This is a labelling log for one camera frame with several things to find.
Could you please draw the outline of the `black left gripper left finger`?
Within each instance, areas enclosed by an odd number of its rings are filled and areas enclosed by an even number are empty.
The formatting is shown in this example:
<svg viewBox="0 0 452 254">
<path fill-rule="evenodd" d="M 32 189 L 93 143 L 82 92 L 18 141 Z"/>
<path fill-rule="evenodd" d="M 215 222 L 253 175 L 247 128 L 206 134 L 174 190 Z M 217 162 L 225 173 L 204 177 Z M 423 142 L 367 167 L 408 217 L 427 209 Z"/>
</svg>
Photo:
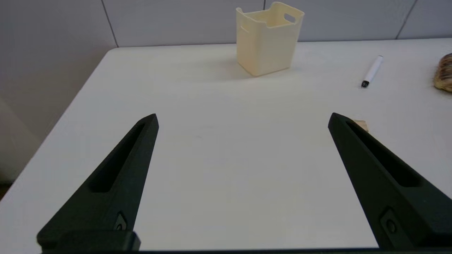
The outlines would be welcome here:
<svg viewBox="0 0 452 254">
<path fill-rule="evenodd" d="M 43 252 L 131 252 L 134 225 L 159 130 L 139 120 L 37 234 Z"/>
</svg>

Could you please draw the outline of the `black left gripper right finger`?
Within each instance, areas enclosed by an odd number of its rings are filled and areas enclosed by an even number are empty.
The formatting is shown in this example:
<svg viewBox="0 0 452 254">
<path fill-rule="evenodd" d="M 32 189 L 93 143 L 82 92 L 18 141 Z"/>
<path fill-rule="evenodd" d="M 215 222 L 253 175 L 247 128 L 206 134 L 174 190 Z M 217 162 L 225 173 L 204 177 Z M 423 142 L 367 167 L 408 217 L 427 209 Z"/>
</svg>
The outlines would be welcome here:
<svg viewBox="0 0 452 254">
<path fill-rule="evenodd" d="M 378 246 L 450 252 L 451 198 L 352 119 L 332 113 L 328 129 Z"/>
</svg>

